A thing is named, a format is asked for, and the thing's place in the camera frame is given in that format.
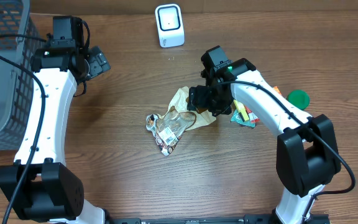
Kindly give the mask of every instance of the green lid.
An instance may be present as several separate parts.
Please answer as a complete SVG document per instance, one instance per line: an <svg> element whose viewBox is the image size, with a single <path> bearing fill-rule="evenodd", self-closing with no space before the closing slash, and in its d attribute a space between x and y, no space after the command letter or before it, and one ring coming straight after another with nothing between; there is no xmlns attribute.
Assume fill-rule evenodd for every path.
<svg viewBox="0 0 358 224"><path fill-rule="evenodd" d="M287 96L287 100L297 108L304 110L309 106L310 97L303 90L294 90Z"/></svg>

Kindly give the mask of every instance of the wooden table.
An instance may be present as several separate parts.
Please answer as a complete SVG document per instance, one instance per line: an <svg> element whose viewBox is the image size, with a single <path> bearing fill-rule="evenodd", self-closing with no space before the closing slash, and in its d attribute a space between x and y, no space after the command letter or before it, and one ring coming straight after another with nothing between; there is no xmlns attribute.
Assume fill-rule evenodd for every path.
<svg viewBox="0 0 358 224"><path fill-rule="evenodd" d="M50 16L32 18L42 35L52 31ZM357 187L321 197L313 212L328 213L332 223L358 223L358 11L184 14L186 43L172 49L160 48L154 15L82 19L91 46L99 45L112 66L73 100L67 125L67 166L91 203L116 218L228 217L275 208L283 190L276 140L262 123L250 129L220 116L185 133L168 157L145 128L145 117L166 112L180 87L204 83L200 57L220 45L232 60L249 59L283 95L306 91L307 111L333 121ZM1 151L0 165L14 154ZM349 183L342 169L326 188ZM6 205L0 191L0 221ZM23 222L12 213L10 223Z"/></svg>

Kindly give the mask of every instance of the plastic basket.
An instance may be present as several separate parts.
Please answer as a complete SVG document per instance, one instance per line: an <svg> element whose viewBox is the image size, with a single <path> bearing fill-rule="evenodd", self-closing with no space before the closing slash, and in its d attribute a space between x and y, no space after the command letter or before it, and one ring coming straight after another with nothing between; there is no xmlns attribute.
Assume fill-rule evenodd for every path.
<svg viewBox="0 0 358 224"><path fill-rule="evenodd" d="M29 17L29 0L0 1L0 34L39 36ZM30 69L30 58L41 42L23 38L0 39L0 55ZM0 150L18 149L30 113L33 80L0 60Z"/></svg>

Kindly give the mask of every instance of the beige cloth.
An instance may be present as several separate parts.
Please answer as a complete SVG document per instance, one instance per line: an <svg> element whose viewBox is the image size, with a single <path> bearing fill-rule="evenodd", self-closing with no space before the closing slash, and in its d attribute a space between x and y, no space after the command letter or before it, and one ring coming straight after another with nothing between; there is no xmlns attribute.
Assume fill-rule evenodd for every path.
<svg viewBox="0 0 358 224"><path fill-rule="evenodd" d="M169 103L168 111L170 110L170 108L172 106L175 106L175 109L179 113L189 112L187 110L187 102L186 102L186 99L188 97L189 97L189 88L187 86L180 88L177 91L177 93L175 94L175 96L173 96L171 102ZM209 112L208 110L202 112L201 114L199 114L195 111L190 111L190 112L193 112L196 115L196 117L197 117L196 123L194 125L190 126L188 129L186 129L186 131L193 130L195 128L199 128L202 126L207 126L207 125L211 124L212 122L216 121L216 118L214 116L212 116L212 113Z"/></svg>

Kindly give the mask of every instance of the plastic package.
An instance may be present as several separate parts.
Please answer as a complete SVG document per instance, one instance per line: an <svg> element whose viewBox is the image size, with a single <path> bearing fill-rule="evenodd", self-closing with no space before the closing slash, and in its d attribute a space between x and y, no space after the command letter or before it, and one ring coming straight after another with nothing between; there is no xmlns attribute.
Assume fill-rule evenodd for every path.
<svg viewBox="0 0 358 224"><path fill-rule="evenodd" d="M172 106L164 117L151 114L146 117L146 129L153 133L155 142L164 156L169 156L175 149L186 129L196 123L193 112L178 112Z"/></svg>

